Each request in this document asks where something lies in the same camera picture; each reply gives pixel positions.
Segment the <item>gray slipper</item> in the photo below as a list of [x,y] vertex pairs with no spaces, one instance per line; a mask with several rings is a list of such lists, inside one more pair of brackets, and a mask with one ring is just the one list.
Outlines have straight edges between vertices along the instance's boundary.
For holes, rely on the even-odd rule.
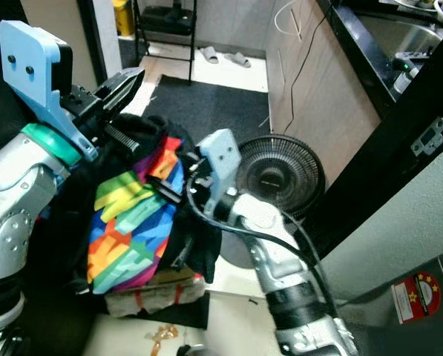
[[233,63],[236,63],[237,65],[240,65],[241,67],[245,68],[251,67],[251,62],[239,52],[236,54],[227,53],[224,55],[224,58],[228,59]]
[[208,61],[212,65],[217,65],[219,63],[216,50],[214,50],[212,46],[207,48],[202,48],[200,51],[205,57],[206,61]]

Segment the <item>fan grille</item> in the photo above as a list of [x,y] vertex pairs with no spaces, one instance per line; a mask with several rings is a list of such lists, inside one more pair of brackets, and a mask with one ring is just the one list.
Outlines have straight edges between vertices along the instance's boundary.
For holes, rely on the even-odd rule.
[[324,170],[304,143],[282,135],[262,136],[240,146],[237,187],[303,217],[325,190]]

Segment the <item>black countertop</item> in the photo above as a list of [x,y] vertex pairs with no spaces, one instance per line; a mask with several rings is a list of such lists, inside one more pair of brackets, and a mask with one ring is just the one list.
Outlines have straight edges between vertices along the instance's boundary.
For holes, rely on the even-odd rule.
[[[350,0],[348,3],[336,0],[317,0],[317,3],[326,14],[327,21],[378,115],[384,119],[399,98],[400,94],[390,88],[400,72],[393,69],[391,60],[377,45],[375,39],[356,16],[355,11],[398,14],[398,6],[364,0]],[[424,17],[415,14],[408,14],[408,16],[434,22],[430,16]]]

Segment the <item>white wire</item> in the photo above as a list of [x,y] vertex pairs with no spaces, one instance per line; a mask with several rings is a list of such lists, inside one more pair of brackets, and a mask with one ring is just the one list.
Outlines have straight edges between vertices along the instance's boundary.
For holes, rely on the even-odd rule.
[[295,2],[297,2],[297,1],[300,1],[300,0],[292,0],[292,1],[288,2],[287,4],[285,4],[284,6],[282,6],[282,8],[281,8],[281,9],[275,14],[275,16],[274,16],[274,26],[275,26],[275,28],[278,29],[278,31],[279,31],[280,33],[283,33],[283,34],[285,34],[285,35],[290,35],[290,36],[299,36],[299,35],[301,34],[301,26],[300,26],[300,24],[299,24],[298,32],[297,32],[297,33],[292,33],[292,32],[287,32],[287,31],[281,30],[281,29],[279,28],[279,25],[278,25],[278,16],[279,16],[279,14],[280,14],[282,11],[284,11],[289,5],[292,5],[292,4],[294,4]]

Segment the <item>red sticker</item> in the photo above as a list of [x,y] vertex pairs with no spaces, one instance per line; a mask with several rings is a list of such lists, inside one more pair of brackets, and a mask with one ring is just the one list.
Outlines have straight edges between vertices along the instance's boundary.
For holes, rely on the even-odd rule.
[[427,272],[418,272],[399,281],[391,290],[400,324],[434,314],[441,303],[439,284]]

